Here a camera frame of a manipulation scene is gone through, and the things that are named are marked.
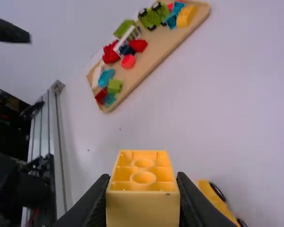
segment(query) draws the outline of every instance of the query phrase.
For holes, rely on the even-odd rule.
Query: lego car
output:
[[[160,24],[166,25],[165,18],[170,14],[170,11],[165,3],[155,2],[151,8],[143,8],[139,11],[138,19],[142,25],[152,31]]]
[[[226,197],[214,183],[207,180],[198,180],[194,183],[203,193],[203,195],[216,207],[216,209],[218,209],[237,227],[247,227],[242,219],[236,218],[230,211],[228,205],[226,204]]]

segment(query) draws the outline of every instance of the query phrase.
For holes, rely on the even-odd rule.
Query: wooden tray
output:
[[[165,3],[171,3],[170,0],[161,0]],[[141,28],[141,39],[147,41],[148,46],[142,53],[136,53],[136,64],[130,70],[125,70],[121,67],[121,60],[109,65],[104,65],[103,69],[115,69],[114,79],[123,81],[123,89],[116,94],[116,101],[106,108],[99,105],[99,109],[105,113],[114,110],[123,99],[125,99],[130,92],[139,85],[139,83],[146,78],[151,71],[153,71],[161,61],[166,58],[179,44],[181,44],[209,15],[211,7],[208,3],[198,1],[183,1],[186,5],[196,4],[198,11],[188,27],[174,28],[170,30],[168,26],[159,26],[154,31],[145,29],[140,21],[137,26]],[[87,75],[90,86],[92,87],[93,72],[100,65],[102,60],[90,70]],[[95,87],[92,89],[93,94],[96,95],[101,88]]]

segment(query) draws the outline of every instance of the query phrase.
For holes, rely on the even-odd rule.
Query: lego wheel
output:
[[[209,185],[211,188],[214,190],[214,192],[219,196],[219,198],[223,201],[226,202],[226,197],[224,194],[221,192],[221,190],[212,182],[209,182]]]
[[[237,218],[237,222],[238,222],[238,224],[240,225],[240,227],[248,227],[248,226],[246,225],[246,223],[245,223],[242,219],[240,219],[240,218]]]
[[[161,2],[157,1],[155,3],[153,3],[153,5],[151,6],[151,9],[153,11],[157,11],[158,9],[160,9],[162,6],[161,6]]]
[[[140,17],[144,17],[147,15],[147,9],[146,8],[143,8],[139,11],[139,15]]]
[[[148,30],[153,31],[157,28],[156,25],[152,25],[151,27],[147,27]]]

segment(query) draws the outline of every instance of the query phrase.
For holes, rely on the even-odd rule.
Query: yellow lego piece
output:
[[[222,214],[224,214],[237,227],[240,227],[236,217],[229,210],[227,204],[220,199],[220,197],[216,194],[216,192],[214,192],[214,190],[211,188],[209,184],[209,181],[199,180],[197,183],[200,191],[216,207],[216,209],[218,209]]]
[[[180,191],[164,150],[120,150],[106,190],[107,227],[178,227]]]
[[[198,10],[197,6],[183,7],[177,17],[177,27],[187,27]]]

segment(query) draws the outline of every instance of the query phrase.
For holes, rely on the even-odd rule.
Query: green lego brick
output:
[[[108,83],[108,93],[117,94],[122,90],[123,82],[118,79],[111,79]]]
[[[161,23],[159,15],[147,8],[143,8],[139,11],[138,19],[145,28],[152,28],[160,25]]]
[[[134,20],[125,20],[114,32],[114,36],[118,39],[121,39],[131,25],[136,26],[136,22]]]
[[[161,21],[164,22],[165,18],[170,14],[170,11],[165,3],[161,2],[160,4],[161,7],[155,10],[155,12],[161,18]]]

